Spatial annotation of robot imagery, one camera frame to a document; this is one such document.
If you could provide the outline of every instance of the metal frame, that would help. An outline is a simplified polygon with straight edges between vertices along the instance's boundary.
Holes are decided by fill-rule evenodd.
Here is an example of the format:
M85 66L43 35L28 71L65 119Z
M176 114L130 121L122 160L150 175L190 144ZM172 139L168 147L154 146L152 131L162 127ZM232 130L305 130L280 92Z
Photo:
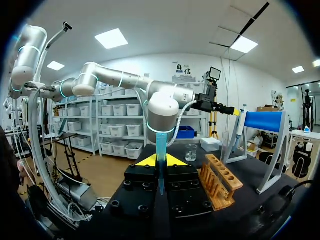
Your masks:
M230 158L231 152L232 152L232 150L235 146L235 143L236 143L239 119L240 119L240 117L238 116L235 121L235 126L233 129L232 138L231 138L227 153L224 157L225 164L230 164L230 163L242 161L242 160L247 159L247 157L248 157L248 155L247 155L248 152L247 152L247 147L246 147L247 146L247 131L246 131L246 127L244 127L243 131L242 131L243 146L244 146L243 154L238 157ZM268 190L282 176L282 171L283 171L283 168L285 165L285 160L287 159L287 146L288 146L288 141L289 141L288 122L289 122L288 115L285 111L283 111L282 115L281 115L280 130L278 133L278 142L275 147L275 152L272 156L271 163L270 163L270 165L264 175L262 182L260 183L259 187L256 189L256 192L258 194L262 194L263 192ZM271 178L281 151L282 151L282 153L281 153L280 167L278 170L276 170L275 176Z

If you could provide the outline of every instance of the clear glass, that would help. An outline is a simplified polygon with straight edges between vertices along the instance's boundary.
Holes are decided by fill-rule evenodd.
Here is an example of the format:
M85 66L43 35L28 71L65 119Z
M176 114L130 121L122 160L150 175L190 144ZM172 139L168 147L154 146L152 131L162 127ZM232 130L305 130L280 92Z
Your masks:
M225 155L227 153L228 147L229 147L229 132L225 131L222 133L222 148L221 148L221 157L220 157L220 161L226 165L225 163Z
M197 158L197 145L188 144L185 146L185 160L187 162L194 162Z

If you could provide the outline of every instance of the black cable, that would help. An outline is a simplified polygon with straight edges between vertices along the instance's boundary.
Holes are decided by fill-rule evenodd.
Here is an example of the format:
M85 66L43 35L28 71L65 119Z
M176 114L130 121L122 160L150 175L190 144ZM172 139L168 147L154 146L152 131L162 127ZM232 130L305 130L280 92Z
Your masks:
M296 190L297 188L301 187L302 185L305 185L305 184L312 184L314 181L313 180L307 180L307 181L303 181L303 182L300 182L299 184L295 185L289 193L293 192L294 190Z

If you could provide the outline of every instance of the white box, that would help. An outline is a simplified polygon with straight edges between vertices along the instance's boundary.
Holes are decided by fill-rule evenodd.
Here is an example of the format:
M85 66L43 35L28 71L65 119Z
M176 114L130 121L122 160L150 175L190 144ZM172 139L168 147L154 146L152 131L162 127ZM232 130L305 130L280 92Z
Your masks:
M72 144L73 146L77 146L77 145L78 145L78 137L77 137L77 136L72 136L72 137L70 138L70 141L71 141L71 144Z
M114 86L112 88L112 97L117 97L117 96L124 96L125 95L125 89L123 87L118 87Z
M59 117L66 117L67 116L67 111L65 108L59 109Z
M81 106L80 107L80 113L81 113L81 116L82 117L89 117L90 116L90 107L89 106ZM96 116L96 111L95 111L95 108L92 106L92 109L91 109L91 115L92 117L95 117Z
M189 111L185 111L184 113L186 116L198 116L200 112L199 112L199 110L190 108Z
M112 137L122 138L126 134L125 124L116 124L110 127L110 133Z
M131 142L124 149L126 151L126 156L128 159L137 160L142 152L143 143Z
M114 107L112 105L102 106L102 116L113 116Z
M127 115L127 107L126 105L113 105L113 114L115 116L126 116Z
M99 93L100 94L104 94L106 96L111 97L111 92L113 91L113 87L112 86L103 86L101 88L99 88Z
M124 90L124 94L126 96L136 96L137 95L136 92L134 90L132 90L132 89L125 89Z
M128 130L128 136L130 137L139 137L142 135L142 125L141 124L132 124L126 126Z
M110 127L112 127L111 124L101 124L100 125L100 131L103 135L111 135Z
M79 121L70 121L68 122L68 126L69 126L69 130L76 132L76 131L80 131L81 130L81 122Z
M126 110L127 110L128 116L140 116L142 107L140 104L127 104Z
M104 141L103 143L100 143L100 145L102 152L104 152L105 154L112 154L114 152L111 141Z
M62 126L62 121L60 121L60 122L58 122L58 132L56 132L57 134L59 133L59 131L60 131L60 128L61 128L61 126ZM68 127L67 127L68 125L67 125L67 123L64 125L64 128L63 128L63 132L67 132L68 131Z
M76 116L80 116L81 114L79 107L68 107L67 112L69 117L76 117Z
M128 145L128 141L115 141L112 143L113 152L116 155L124 156L126 154L125 147Z
M89 136L78 136L78 145L80 147L86 147L91 144L91 137Z
M214 137L206 137L201 139L201 147L206 152L218 151L221 146L221 141L215 139Z

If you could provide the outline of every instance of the black knob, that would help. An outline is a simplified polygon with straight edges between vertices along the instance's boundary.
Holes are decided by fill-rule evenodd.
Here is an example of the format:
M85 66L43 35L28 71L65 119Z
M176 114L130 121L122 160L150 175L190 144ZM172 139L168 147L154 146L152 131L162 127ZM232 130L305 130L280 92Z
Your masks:
M124 189L128 191L132 190L133 188L131 181L124 181L123 185L124 185Z

